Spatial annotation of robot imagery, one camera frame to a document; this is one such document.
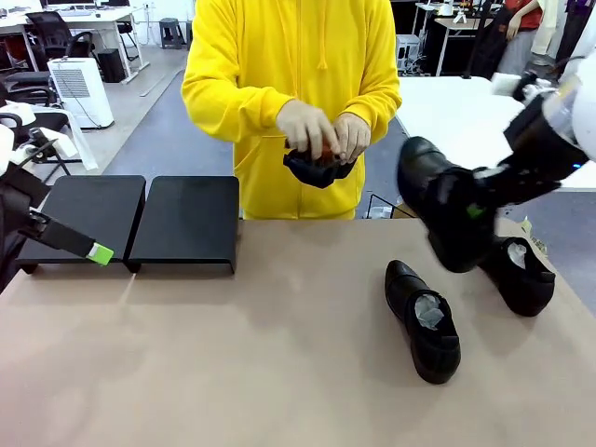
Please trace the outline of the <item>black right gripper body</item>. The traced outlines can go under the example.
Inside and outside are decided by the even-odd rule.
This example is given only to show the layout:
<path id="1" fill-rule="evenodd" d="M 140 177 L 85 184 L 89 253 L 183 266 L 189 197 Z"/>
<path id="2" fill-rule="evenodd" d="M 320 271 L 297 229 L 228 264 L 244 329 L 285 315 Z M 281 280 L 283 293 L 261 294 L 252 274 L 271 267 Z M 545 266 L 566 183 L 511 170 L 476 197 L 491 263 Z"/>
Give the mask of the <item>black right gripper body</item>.
<path id="1" fill-rule="evenodd" d="M 521 204 L 558 189 L 588 162 L 570 135 L 571 112 L 554 95 L 538 95 L 504 130 L 511 154 L 502 188 L 507 205 Z"/>

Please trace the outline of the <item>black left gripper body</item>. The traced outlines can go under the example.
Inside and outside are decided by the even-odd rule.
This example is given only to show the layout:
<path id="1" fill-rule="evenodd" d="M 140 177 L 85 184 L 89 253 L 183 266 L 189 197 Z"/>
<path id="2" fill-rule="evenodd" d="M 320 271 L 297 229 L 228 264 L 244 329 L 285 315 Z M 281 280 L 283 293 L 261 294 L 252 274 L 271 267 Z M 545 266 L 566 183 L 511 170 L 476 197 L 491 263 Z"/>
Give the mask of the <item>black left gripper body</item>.
<path id="1" fill-rule="evenodd" d="M 11 233 L 29 225 L 31 209 L 44 201 L 50 186 L 14 163 L 1 175 L 1 232 Z"/>

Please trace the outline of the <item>person's left hand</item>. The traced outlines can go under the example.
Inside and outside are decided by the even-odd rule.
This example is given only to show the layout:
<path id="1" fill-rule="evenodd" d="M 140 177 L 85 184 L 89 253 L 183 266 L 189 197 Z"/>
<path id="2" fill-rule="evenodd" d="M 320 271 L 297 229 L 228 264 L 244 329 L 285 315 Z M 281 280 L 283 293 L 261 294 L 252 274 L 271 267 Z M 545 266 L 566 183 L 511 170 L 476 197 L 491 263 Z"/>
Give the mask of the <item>person's left hand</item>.
<path id="1" fill-rule="evenodd" d="M 343 113 L 334 121 L 339 142 L 339 158 L 343 164 L 353 163 L 371 143 L 371 129 L 357 115 Z"/>

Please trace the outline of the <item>person's right hand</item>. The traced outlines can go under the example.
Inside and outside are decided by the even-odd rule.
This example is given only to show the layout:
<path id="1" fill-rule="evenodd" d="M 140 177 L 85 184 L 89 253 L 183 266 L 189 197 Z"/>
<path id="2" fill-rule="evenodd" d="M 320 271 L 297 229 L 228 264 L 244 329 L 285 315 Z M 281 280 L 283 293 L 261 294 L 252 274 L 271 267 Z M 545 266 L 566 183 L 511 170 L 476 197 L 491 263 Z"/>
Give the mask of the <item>person's right hand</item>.
<path id="1" fill-rule="evenodd" d="M 324 112 L 299 100 L 285 103 L 276 117 L 277 128 L 286 136 L 291 149 L 309 153 L 317 160 L 327 147 L 334 156 L 342 150 L 334 127 Z"/>

